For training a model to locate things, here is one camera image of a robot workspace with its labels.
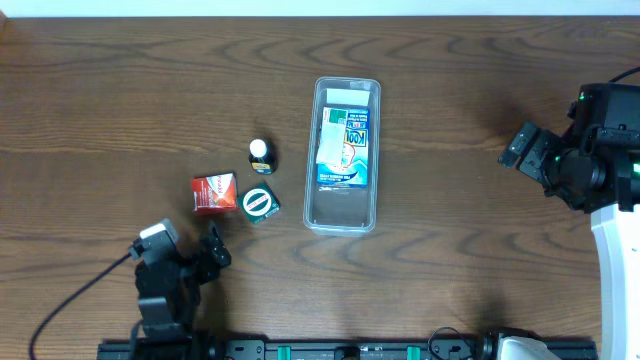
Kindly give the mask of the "white green medicine box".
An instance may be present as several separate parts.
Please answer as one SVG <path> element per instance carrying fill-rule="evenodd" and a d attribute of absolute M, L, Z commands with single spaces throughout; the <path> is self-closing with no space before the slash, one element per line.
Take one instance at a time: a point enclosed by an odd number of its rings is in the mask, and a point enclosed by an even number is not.
<path fill-rule="evenodd" d="M 318 164 L 337 166 L 341 164 L 348 111 L 325 107 L 322 112 L 320 141 L 316 155 Z"/>

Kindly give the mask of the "dark cough syrup bottle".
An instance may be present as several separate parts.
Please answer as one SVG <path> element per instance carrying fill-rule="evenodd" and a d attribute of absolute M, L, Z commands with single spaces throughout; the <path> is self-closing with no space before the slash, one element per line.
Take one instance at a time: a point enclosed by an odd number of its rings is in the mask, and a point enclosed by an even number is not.
<path fill-rule="evenodd" d="M 277 169 L 277 159 L 272 145 L 264 139 L 253 139 L 249 144 L 249 163 L 258 174 L 273 174 Z"/>

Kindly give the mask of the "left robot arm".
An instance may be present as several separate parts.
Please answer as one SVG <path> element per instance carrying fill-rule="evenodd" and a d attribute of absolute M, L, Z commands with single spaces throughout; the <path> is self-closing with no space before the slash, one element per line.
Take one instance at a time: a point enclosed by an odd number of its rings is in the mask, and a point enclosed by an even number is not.
<path fill-rule="evenodd" d="M 135 286 L 141 325 L 151 348 L 136 349 L 130 343 L 132 359 L 162 356 L 169 359 L 222 359 L 223 351 L 213 337 L 194 329 L 201 301 L 200 287 L 219 278 L 231 265 L 232 256 L 222 242 L 214 222 L 189 256 L 180 253 L 179 237 L 171 221 L 144 229 L 129 247 L 135 268 Z"/>

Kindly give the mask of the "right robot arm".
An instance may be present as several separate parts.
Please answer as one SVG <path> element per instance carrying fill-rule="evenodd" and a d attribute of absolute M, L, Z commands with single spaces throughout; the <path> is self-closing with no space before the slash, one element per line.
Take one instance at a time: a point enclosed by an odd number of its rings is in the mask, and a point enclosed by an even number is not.
<path fill-rule="evenodd" d="M 558 136 L 526 123 L 499 162 L 590 216 L 600 266 L 605 359 L 639 357 L 639 142 L 625 128 Z"/>

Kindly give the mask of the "blue cooling patch packet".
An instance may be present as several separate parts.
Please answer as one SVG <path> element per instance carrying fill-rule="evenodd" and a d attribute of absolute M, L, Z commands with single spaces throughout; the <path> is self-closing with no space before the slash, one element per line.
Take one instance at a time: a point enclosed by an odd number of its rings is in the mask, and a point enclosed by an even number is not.
<path fill-rule="evenodd" d="M 370 114 L 367 108 L 348 111 L 340 165 L 317 165 L 317 183 L 323 186 L 365 188 L 368 185 Z"/>

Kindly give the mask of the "red Panadol box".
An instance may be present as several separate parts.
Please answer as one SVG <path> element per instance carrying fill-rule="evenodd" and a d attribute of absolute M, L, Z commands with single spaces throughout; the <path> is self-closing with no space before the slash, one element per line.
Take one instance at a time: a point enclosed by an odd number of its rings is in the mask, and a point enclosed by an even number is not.
<path fill-rule="evenodd" d="M 238 208 L 237 184 L 233 173 L 193 178 L 191 190 L 196 214 L 223 213 Z"/>

